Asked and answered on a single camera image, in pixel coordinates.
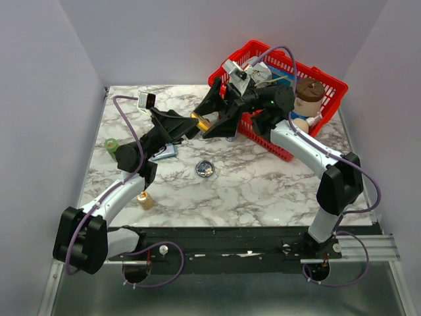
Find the round yellow pill container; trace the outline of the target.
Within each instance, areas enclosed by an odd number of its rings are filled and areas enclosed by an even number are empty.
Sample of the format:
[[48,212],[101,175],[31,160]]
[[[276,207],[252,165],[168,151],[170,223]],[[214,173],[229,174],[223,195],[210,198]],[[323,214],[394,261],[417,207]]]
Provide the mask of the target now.
[[199,114],[197,114],[195,112],[192,112],[190,114],[190,117],[193,118],[193,119],[197,119],[198,120],[198,122],[196,124],[196,127],[201,132],[206,132],[206,131],[208,131],[212,127],[211,122],[207,118],[204,118],[204,117],[202,117],[201,115],[199,115]]

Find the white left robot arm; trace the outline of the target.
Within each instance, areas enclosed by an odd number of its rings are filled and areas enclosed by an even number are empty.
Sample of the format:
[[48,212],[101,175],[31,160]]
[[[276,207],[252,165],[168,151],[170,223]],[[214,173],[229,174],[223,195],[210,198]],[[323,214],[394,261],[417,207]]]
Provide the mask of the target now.
[[166,144],[181,140],[199,122],[176,111],[151,109],[152,129],[115,151],[121,174],[98,197],[77,209],[67,207],[60,218],[53,258],[67,267],[96,273],[110,257],[108,228],[129,201],[154,181],[157,164],[150,158]]

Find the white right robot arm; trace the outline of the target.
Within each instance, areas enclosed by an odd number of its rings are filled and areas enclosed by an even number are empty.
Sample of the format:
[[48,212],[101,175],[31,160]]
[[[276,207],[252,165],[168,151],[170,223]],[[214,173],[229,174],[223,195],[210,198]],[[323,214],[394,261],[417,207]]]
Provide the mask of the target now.
[[194,113],[205,116],[218,113],[220,118],[203,133],[204,138],[227,138],[235,134],[243,113],[252,115],[254,133],[298,158],[320,179],[316,200],[319,210],[303,237],[303,251],[319,257],[326,251],[334,228],[348,205],[363,191],[360,159],[354,153],[341,154],[316,141],[289,121],[294,108],[294,91],[290,86],[272,84],[248,88],[239,93],[226,84],[220,95],[221,78],[217,78]]

